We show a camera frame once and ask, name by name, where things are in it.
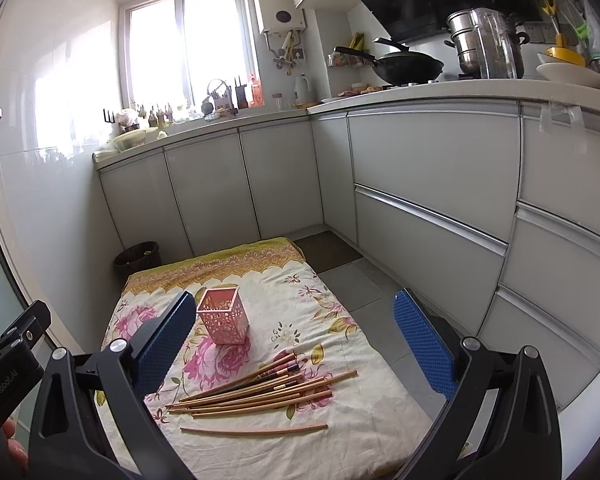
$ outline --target window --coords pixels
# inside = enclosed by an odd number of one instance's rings
[[[128,102],[200,110],[212,79],[233,86],[254,72],[241,0],[154,0],[125,17]]]

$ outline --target blue gripper pad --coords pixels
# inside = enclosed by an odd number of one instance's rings
[[[131,338],[131,384],[138,399],[160,388],[195,322],[196,300],[183,292],[160,317],[145,321]]]
[[[454,396],[454,359],[438,332],[405,290],[395,295],[394,318],[434,391],[446,400]]]

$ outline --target white countertop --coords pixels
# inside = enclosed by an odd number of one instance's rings
[[[308,109],[308,113],[337,112],[353,107],[371,106],[416,99],[483,98],[525,101],[554,101],[600,112],[600,90],[536,79],[475,79],[445,81],[426,85],[392,88],[334,101]]]
[[[331,103],[317,105],[308,110],[289,110],[285,112],[254,115],[225,121],[204,124],[182,133],[173,134],[165,139],[155,140],[149,144],[126,150],[106,160],[94,164],[97,170],[111,166],[141,153],[150,152],[175,142],[192,139],[206,134],[220,132],[230,128],[249,126],[282,119],[298,118],[326,112],[346,111],[351,108],[366,107],[379,104],[392,104],[400,101],[422,99],[509,99],[576,105],[600,113],[600,90],[584,86],[567,85],[533,79],[487,79],[447,81],[406,88],[393,88],[373,94],[349,97]]]

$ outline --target water heater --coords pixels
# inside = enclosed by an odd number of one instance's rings
[[[305,30],[302,9],[296,9],[294,0],[255,0],[260,33],[284,33]]]

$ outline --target human hand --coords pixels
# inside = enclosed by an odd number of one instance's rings
[[[9,448],[9,455],[21,468],[28,470],[29,457],[27,456],[27,452],[24,451],[24,447],[21,443],[13,439],[13,436],[16,434],[16,423],[13,420],[8,419],[2,426],[2,429],[8,439],[7,446]]]

